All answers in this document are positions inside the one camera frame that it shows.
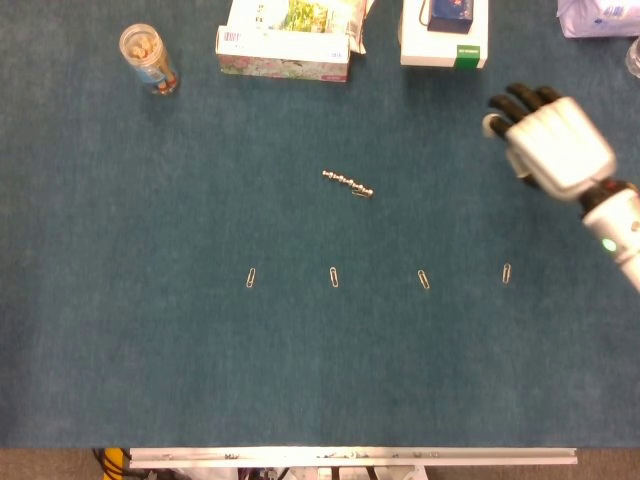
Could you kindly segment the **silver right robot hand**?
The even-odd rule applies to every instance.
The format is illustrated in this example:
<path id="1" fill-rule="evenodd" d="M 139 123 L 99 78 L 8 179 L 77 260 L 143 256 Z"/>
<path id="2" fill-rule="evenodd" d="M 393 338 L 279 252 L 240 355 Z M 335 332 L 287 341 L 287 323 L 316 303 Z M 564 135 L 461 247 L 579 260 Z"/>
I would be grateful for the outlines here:
<path id="1" fill-rule="evenodd" d="M 505 142 L 517 178 L 550 197 L 577 201 L 615 173 L 609 142 L 577 101 L 555 88 L 512 83 L 488 107 L 484 134 Z"/>

